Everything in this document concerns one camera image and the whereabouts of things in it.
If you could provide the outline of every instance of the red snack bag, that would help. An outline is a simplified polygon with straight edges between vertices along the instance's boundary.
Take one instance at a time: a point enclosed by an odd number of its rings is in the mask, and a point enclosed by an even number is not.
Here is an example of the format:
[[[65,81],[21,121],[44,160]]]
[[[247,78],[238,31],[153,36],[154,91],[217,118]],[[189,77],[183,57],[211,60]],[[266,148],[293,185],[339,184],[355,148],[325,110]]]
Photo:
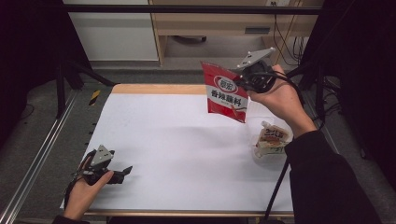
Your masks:
[[[237,74],[213,63],[203,63],[207,110],[245,123],[248,94],[233,82]]]

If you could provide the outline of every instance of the human hand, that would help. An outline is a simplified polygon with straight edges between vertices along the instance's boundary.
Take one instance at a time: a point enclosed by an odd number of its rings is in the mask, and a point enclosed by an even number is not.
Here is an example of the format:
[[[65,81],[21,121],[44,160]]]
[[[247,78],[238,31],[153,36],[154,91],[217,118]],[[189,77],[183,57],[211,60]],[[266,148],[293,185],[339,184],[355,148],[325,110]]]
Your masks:
[[[279,76],[285,73],[278,64],[273,66],[273,70]],[[305,113],[296,90],[287,81],[277,78],[273,88],[268,92],[248,91],[247,94],[252,101],[265,105],[274,115],[285,120],[295,138],[317,129],[312,119]]]
[[[80,221],[96,198],[96,195],[113,175],[113,171],[108,171],[92,186],[87,184],[85,179],[81,177],[70,192],[69,202],[64,210],[64,217]]]

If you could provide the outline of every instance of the white table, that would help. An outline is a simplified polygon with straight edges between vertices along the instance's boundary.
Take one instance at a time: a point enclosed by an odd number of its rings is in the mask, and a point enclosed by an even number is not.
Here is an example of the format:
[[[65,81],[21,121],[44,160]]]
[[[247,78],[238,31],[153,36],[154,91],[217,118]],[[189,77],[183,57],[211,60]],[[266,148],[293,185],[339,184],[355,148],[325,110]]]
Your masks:
[[[254,102],[245,124],[209,114],[204,94],[204,85],[113,89],[86,153],[103,144],[115,150],[110,170],[134,168],[121,185],[106,185],[87,215],[263,215],[286,156],[257,160],[251,145],[263,119],[289,127]],[[289,175],[272,211],[292,216]]]

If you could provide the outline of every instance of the tripod leg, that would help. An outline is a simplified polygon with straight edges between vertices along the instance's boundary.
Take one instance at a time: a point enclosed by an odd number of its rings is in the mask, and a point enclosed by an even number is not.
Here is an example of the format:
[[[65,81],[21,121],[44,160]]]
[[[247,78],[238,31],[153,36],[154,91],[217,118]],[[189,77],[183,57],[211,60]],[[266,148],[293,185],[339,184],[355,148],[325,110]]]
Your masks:
[[[70,61],[69,64],[73,68],[77,69],[79,72],[87,74],[88,76],[100,81],[101,83],[103,83],[103,84],[105,84],[107,86],[115,86],[115,85],[118,84],[118,83],[112,82],[112,81],[100,76],[99,74],[93,72],[91,69],[88,69],[88,68],[86,68],[86,67],[84,67],[84,66],[82,66],[82,65],[80,65],[80,64],[78,64],[76,62]]]
[[[271,196],[270,202],[268,203],[267,209],[265,210],[265,216],[263,218],[260,219],[260,224],[265,224],[265,223],[274,223],[274,222],[270,222],[268,220],[270,213],[271,213],[271,209],[272,206],[274,204],[275,201],[275,197],[277,195],[277,192],[279,191],[280,188],[280,184],[282,184],[283,181],[283,177],[285,177],[286,172],[288,171],[288,167],[289,167],[289,161],[288,159],[285,160],[285,164],[283,165],[283,169],[282,172],[280,173],[279,179],[276,181],[276,185],[273,191],[273,194]]]
[[[324,112],[324,101],[323,101],[323,84],[324,84],[324,76],[321,71],[321,66],[318,67],[318,75],[317,75],[317,96],[315,101],[315,109],[317,110],[318,117],[323,121],[325,121],[326,114]]]
[[[56,119],[60,118],[64,112],[66,100],[64,96],[64,76],[62,74],[62,64],[60,63],[56,71],[56,90],[58,95],[58,114]]]
[[[302,65],[296,67],[295,69],[289,71],[289,72],[286,74],[286,77],[292,78],[292,77],[298,76],[298,75],[300,75],[300,74],[305,74],[305,72],[306,72],[307,70],[312,69],[312,66],[311,66],[311,65],[312,65],[311,62],[304,63],[304,64],[302,64]]]

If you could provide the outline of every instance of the black sleeve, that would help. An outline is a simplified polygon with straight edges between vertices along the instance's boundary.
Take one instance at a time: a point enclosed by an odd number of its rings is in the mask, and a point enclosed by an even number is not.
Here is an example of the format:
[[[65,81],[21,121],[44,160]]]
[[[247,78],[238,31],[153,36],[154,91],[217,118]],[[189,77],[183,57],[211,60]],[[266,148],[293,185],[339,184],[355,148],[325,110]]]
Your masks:
[[[87,221],[75,221],[67,217],[57,216],[55,219],[53,219],[52,224],[90,224],[90,223]]]
[[[381,223],[344,157],[323,133],[305,133],[286,146],[296,224]]]

